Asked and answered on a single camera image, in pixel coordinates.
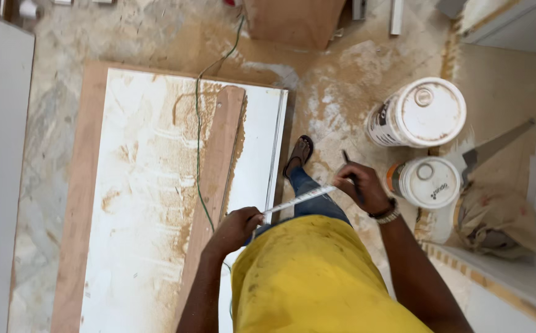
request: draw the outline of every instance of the wristwatch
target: wristwatch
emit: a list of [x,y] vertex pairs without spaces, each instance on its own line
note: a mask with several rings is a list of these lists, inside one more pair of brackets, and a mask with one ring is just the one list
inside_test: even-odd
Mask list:
[[389,223],[397,219],[397,217],[401,215],[399,207],[397,206],[397,200],[395,200],[395,198],[390,198],[389,203],[391,204],[390,209],[387,209],[386,211],[376,215],[369,213],[368,216],[372,219],[375,219],[378,224]]

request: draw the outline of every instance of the white bucket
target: white bucket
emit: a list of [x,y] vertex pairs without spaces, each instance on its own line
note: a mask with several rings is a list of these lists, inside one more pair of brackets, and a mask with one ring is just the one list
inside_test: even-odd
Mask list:
[[393,165],[385,183],[414,206],[437,209],[459,196],[461,177],[448,160],[428,156]]
[[368,115],[367,131],[382,146],[440,146],[459,134],[467,110],[463,95],[441,78],[401,87]]

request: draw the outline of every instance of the tape measure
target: tape measure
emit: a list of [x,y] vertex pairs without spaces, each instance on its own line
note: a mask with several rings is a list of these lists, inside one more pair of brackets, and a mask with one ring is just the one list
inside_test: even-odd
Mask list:
[[264,213],[264,215],[268,214],[268,213],[274,213],[274,212],[278,212],[279,210],[282,210],[284,208],[288,208],[290,206],[293,206],[297,203],[301,203],[303,201],[307,201],[309,199],[313,199],[315,197],[319,197],[320,195],[323,195],[323,194],[327,194],[327,193],[330,193],[331,191],[334,191],[334,190],[337,190],[338,188],[336,186],[333,186],[333,185],[325,185],[325,186],[322,186],[322,187],[319,187],[319,188],[316,188],[314,190],[310,190],[309,192],[307,193],[303,193],[301,195],[299,195],[298,197],[295,197],[293,200],[291,201],[287,201],[285,203],[281,203],[277,206],[274,206],[268,210],[266,210]]

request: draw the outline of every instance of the person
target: person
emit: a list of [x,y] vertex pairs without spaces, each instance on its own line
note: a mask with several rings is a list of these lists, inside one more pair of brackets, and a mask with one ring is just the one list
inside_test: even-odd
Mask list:
[[[302,136],[284,168],[295,195],[319,186],[303,170],[312,152]],[[235,261],[234,332],[473,332],[374,169],[347,163],[333,184],[379,223],[397,302],[342,209],[323,195],[295,205],[293,219],[258,228]],[[224,218],[202,252],[177,332],[218,332],[222,261],[262,219],[250,207]]]

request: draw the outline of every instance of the jeans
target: jeans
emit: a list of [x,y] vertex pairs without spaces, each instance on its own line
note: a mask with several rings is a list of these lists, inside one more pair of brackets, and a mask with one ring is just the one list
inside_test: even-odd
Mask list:
[[[313,178],[309,177],[309,175],[301,167],[297,167],[290,171],[290,185],[293,187],[295,197],[319,187],[319,184],[314,181]],[[282,220],[277,224],[262,225],[256,229],[256,237],[281,223],[288,222],[296,217],[307,215],[323,215],[342,220],[352,226],[342,208],[340,208],[328,194],[323,194],[319,197],[315,197],[294,205],[294,217]],[[248,245],[250,241],[251,238],[245,242],[245,245]]]

